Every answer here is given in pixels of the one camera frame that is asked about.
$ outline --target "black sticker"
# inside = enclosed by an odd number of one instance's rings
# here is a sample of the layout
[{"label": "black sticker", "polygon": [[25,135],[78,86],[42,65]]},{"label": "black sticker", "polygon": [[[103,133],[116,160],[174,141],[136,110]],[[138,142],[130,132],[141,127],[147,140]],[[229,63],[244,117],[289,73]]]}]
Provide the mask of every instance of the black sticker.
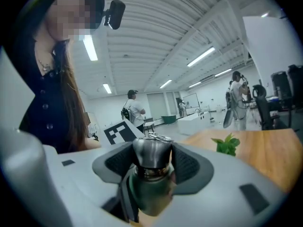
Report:
[{"label": "black sticker", "polygon": [[75,163],[73,160],[66,160],[66,161],[62,162],[63,166],[68,166],[68,165],[73,164],[73,163]]},{"label": "black sticker", "polygon": [[254,215],[259,214],[269,206],[269,202],[254,185],[242,185],[240,186],[240,190],[254,212]]},{"label": "black sticker", "polygon": [[132,132],[132,130],[128,127],[126,122],[121,122],[119,124],[116,124],[115,126],[104,130],[104,133],[111,145],[118,143],[114,141],[114,138],[117,137],[116,134],[120,134],[124,142],[133,141],[134,139],[137,138]]}]

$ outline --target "fluorescent light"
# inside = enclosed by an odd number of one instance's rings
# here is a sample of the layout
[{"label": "fluorescent light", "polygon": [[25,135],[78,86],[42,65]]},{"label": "fluorescent light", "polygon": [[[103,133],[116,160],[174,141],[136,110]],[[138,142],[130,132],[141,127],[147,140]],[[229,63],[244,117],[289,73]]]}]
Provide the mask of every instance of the fluorescent light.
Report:
[{"label": "fluorescent light", "polygon": [[191,86],[189,86],[189,87],[194,87],[195,85],[198,85],[198,84],[200,84],[201,82],[199,81],[199,82],[197,82],[197,83],[195,83],[195,84],[193,84],[193,85],[191,85]]},{"label": "fluorescent light", "polygon": [[232,69],[229,68],[228,70],[225,70],[225,71],[223,71],[223,72],[221,72],[221,73],[215,75],[215,77],[218,77],[218,76],[220,76],[220,75],[222,75],[222,74],[224,74],[224,73],[226,73],[226,72],[229,72],[229,71],[231,71],[231,70],[232,70]]},{"label": "fluorescent light", "polygon": [[171,80],[168,80],[167,82],[165,82],[161,87],[160,87],[160,89],[161,88],[164,88],[167,84],[169,84],[171,82]]},{"label": "fluorescent light", "polygon": [[91,36],[86,35],[84,37],[83,42],[84,42],[85,49],[87,51],[87,54],[89,55],[90,60],[91,61],[97,61],[98,58],[97,58],[97,54],[96,54],[95,47],[94,47],[93,40],[92,40]]},{"label": "fluorescent light", "polygon": [[187,66],[190,67],[190,66],[196,64],[199,60],[203,59],[205,56],[207,56],[208,54],[210,54],[213,51],[214,51],[214,48],[211,47],[210,49],[208,49],[207,51],[205,51],[202,55],[200,55],[199,57],[197,57],[196,59],[194,59],[192,62],[190,62]]},{"label": "fluorescent light", "polygon": [[266,17],[268,15],[268,13],[263,14],[261,17]]},{"label": "fluorescent light", "polygon": [[110,90],[108,84],[103,84],[103,86],[104,86],[104,88],[105,88],[105,90],[107,91],[108,94],[112,93],[112,91]]}]

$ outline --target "white table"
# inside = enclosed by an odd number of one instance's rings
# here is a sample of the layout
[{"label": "white table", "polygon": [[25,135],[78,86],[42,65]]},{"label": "white table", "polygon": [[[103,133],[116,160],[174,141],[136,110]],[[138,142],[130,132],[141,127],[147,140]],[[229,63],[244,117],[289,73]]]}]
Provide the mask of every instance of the white table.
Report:
[{"label": "white table", "polygon": [[147,130],[147,132],[148,132],[148,127],[150,127],[151,130],[152,130],[152,132],[154,132],[154,130],[153,130],[153,128],[152,128],[152,127],[155,128],[154,121],[146,122],[146,123],[145,123],[145,125],[144,125],[144,130],[143,130],[143,131],[144,131],[144,135],[145,135],[145,130]]}]

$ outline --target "dark blue shirt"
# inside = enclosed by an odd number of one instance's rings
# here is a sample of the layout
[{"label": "dark blue shirt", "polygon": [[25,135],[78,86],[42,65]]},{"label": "dark blue shirt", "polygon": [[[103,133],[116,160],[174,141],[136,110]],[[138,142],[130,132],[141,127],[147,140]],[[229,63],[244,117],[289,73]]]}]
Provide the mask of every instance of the dark blue shirt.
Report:
[{"label": "dark blue shirt", "polygon": [[68,137],[69,119],[61,88],[63,71],[53,55],[55,69],[42,76],[35,57],[35,40],[29,36],[23,45],[24,51],[18,60],[23,68],[21,76],[35,98],[24,118],[26,126],[20,128],[35,135],[43,144],[55,147],[59,154],[75,151]]}]

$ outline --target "ceiling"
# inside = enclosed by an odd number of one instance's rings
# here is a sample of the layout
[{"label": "ceiling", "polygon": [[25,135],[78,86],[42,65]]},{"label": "ceiling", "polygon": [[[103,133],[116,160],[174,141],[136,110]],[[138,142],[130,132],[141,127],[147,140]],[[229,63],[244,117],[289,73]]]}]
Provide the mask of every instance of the ceiling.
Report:
[{"label": "ceiling", "polygon": [[[106,0],[106,6],[112,0]],[[100,26],[93,34],[98,61],[90,61],[82,41],[72,48],[79,89],[89,98],[139,92],[183,90],[226,69],[245,66],[248,52],[242,16],[278,17],[272,0],[122,0],[126,4],[118,30]],[[215,51],[192,67],[197,56]]]}]

